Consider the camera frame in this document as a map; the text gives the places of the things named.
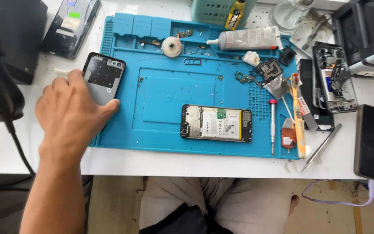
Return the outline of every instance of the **gray pants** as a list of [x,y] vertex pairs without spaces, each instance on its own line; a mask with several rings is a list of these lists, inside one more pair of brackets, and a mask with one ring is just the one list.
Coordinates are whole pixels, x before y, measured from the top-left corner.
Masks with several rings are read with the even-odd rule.
[[217,223],[235,234],[283,233],[293,184],[293,179],[150,177],[139,226],[158,223],[185,202],[204,215],[208,204]]

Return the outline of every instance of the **blue silicone repair mat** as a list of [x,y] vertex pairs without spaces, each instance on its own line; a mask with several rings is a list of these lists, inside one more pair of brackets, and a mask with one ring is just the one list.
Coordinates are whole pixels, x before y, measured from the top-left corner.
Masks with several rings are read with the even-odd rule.
[[[175,59],[162,55],[161,46],[141,41],[162,42],[177,31],[193,30],[180,38],[183,52]],[[179,21],[144,15],[116,13],[106,18],[101,53],[126,62],[116,97],[121,100],[119,113],[92,141],[91,146],[163,152],[220,154],[271,158],[270,113],[268,101],[273,96],[255,82],[242,84],[236,71],[249,74],[250,66],[242,62],[244,51],[219,51],[206,40],[217,39],[223,26]],[[288,37],[282,43],[293,48]],[[197,50],[199,45],[206,49]],[[257,50],[262,61],[274,57],[278,50]],[[184,65],[185,58],[201,59],[201,65]],[[283,66],[284,77],[296,72],[295,60]],[[292,98],[286,95],[289,107]],[[181,107],[195,104],[250,109],[252,141],[250,143],[183,139],[180,136]],[[281,147],[281,127],[288,117],[280,100],[276,111],[275,158],[298,159],[297,150]]]

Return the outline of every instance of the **green sticker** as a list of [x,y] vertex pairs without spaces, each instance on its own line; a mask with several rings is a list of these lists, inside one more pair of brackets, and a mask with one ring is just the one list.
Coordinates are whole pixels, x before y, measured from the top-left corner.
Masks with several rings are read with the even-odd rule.
[[73,18],[79,18],[80,14],[79,13],[75,13],[75,12],[70,12],[69,16],[73,17]]
[[226,109],[217,109],[217,118],[226,119]]

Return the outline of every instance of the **black cloth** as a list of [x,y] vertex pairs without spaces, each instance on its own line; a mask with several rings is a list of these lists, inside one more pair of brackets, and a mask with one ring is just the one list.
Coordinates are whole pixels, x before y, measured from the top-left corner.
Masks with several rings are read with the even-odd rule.
[[188,207],[181,204],[175,211],[169,214],[153,226],[139,231],[139,234],[233,234],[220,226],[213,215],[202,214],[198,205]]

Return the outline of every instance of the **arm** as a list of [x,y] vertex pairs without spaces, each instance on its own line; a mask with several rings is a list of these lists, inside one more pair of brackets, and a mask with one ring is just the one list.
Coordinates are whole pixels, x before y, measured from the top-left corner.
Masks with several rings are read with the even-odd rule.
[[43,90],[35,114],[44,130],[40,164],[20,234],[79,234],[85,209],[80,160],[89,142],[118,110],[119,100],[96,105],[79,70]]

